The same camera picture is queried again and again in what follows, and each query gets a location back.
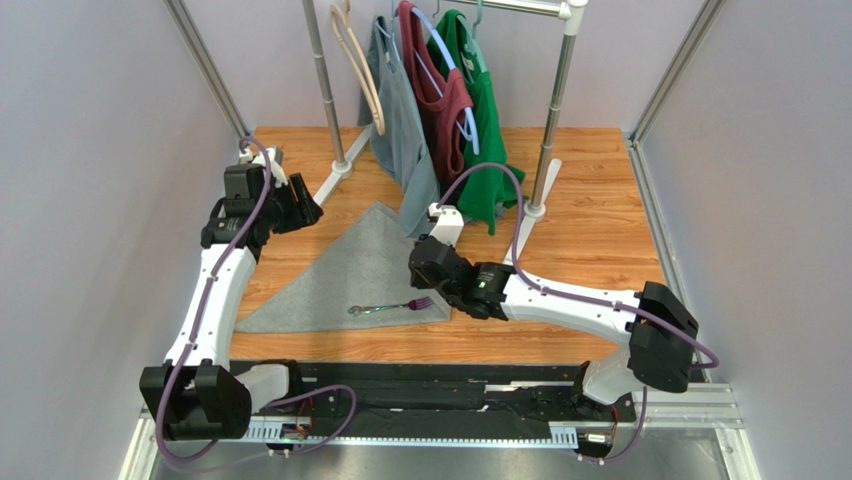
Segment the light blue hanger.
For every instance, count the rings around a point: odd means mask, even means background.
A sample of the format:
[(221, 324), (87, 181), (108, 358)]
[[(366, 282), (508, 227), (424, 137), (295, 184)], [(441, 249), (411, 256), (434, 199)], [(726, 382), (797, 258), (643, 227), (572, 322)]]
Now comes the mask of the light blue hanger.
[(432, 158), (454, 160), (482, 150), (474, 102), (459, 63), (428, 16), (412, 1), (392, 9), (392, 33)]

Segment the teal green hanger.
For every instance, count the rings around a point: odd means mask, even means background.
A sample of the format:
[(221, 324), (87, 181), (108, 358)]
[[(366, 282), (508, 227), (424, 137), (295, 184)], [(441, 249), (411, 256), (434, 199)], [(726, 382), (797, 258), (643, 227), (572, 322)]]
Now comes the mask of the teal green hanger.
[(457, 9), (448, 10), (438, 23), (438, 31), (448, 52), (469, 82), (473, 82), (488, 71), (484, 54), (477, 40), (477, 27), (482, 21), (483, 10), (484, 2), (477, 1), (476, 19), (473, 23), (470, 23)]

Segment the wooden hanger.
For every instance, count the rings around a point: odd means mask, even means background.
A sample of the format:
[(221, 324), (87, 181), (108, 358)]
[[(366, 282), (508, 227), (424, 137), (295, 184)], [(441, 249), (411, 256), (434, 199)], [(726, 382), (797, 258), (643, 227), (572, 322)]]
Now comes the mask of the wooden hanger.
[(374, 130), (379, 135), (384, 135), (386, 133), (384, 111), (366, 55), (352, 28), (350, 19), (351, 2), (344, 0), (332, 3), (329, 6), (329, 13), (334, 36), (352, 66), (356, 80), (370, 111)]

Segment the blue-grey hanging shirt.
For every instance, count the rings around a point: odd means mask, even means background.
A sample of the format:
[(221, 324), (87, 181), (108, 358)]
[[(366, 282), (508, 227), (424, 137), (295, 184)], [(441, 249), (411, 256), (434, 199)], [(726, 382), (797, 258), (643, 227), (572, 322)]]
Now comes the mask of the blue-grey hanging shirt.
[(397, 213), (402, 232), (417, 238), (431, 231), (428, 208), (439, 200), (440, 188), (402, 62), (400, 39), (390, 19), (373, 19), (366, 53), (367, 87), (377, 94), (373, 102), (382, 111), (384, 132), (373, 131), (370, 146), (379, 166), (402, 190)]

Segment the light grey cloth napkin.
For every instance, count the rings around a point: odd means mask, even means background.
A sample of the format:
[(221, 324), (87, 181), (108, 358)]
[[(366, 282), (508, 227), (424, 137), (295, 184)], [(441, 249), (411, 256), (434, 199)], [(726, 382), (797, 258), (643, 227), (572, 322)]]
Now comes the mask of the light grey cloth napkin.
[[(446, 322), (451, 308), (430, 290), (409, 285), (414, 241), (404, 236), (396, 212), (375, 202), (307, 269), (240, 320), (240, 333), (274, 334), (373, 329)], [(424, 310), (385, 310), (352, 316), (349, 307), (404, 303), (430, 297)]]

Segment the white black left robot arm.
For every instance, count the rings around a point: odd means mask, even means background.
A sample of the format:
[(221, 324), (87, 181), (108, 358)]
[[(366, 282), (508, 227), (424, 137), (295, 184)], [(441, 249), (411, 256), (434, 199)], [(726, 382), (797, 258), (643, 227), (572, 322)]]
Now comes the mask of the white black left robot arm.
[(189, 311), (160, 366), (143, 369), (140, 392), (168, 441), (245, 435), (253, 414), (290, 390), (292, 361), (266, 361), (234, 374), (230, 348), (239, 303), (273, 234), (323, 214), (299, 173), (258, 163), (229, 166), (225, 195), (201, 230), (201, 266)]

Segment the maroon hanging shirt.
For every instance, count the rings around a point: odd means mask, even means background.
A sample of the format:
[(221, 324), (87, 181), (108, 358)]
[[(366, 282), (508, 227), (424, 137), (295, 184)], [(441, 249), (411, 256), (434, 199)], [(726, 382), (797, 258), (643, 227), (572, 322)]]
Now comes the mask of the maroon hanging shirt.
[(459, 125), (473, 106), (458, 69), (441, 72), (431, 58), (424, 24), (416, 6), (402, 1), (397, 7), (403, 65), (414, 93), (437, 179), (455, 181), (465, 169), (463, 135)]

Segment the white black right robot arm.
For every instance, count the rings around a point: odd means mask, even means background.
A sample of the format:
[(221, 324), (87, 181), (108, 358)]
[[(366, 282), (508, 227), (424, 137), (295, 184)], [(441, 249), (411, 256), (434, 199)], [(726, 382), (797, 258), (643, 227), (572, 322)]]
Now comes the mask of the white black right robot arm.
[(472, 264), (432, 236), (415, 244), (408, 268), (413, 287), (435, 291), (473, 318), (545, 322), (616, 344), (577, 379), (591, 401), (609, 405), (643, 387), (688, 389), (699, 324), (664, 284), (648, 281), (634, 292), (555, 282), (511, 264)]

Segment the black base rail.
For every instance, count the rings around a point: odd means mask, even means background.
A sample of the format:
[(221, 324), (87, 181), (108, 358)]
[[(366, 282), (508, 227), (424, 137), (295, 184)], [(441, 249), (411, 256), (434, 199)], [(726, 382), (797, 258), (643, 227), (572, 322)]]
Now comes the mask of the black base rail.
[(688, 367), (264, 360), (146, 368), (139, 388), (171, 441), (550, 443), (559, 425), (638, 422), (636, 391), (684, 393)]

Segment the green hanging shirt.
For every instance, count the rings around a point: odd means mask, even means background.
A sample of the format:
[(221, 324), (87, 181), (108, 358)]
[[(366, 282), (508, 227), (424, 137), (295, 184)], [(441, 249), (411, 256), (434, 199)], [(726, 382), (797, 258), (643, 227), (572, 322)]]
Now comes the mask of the green hanging shirt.
[[(465, 166), (470, 168), (482, 163), (502, 164), (522, 183), (526, 173), (508, 163), (491, 72), (488, 70), (473, 82), (467, 81), (462, 72), (461, 74), (473, 102), (472, 113), (479, 140), (478, 152), (474, 152), (469, 145), (464, 146)], [(485, 222), (490, 235), (496, 234), (497, 220), (517, 203), (518, 195), (512, 180), (496, 168), (483, 168), (470, 174), (455, 201), (457, 209), (467, 219)]]

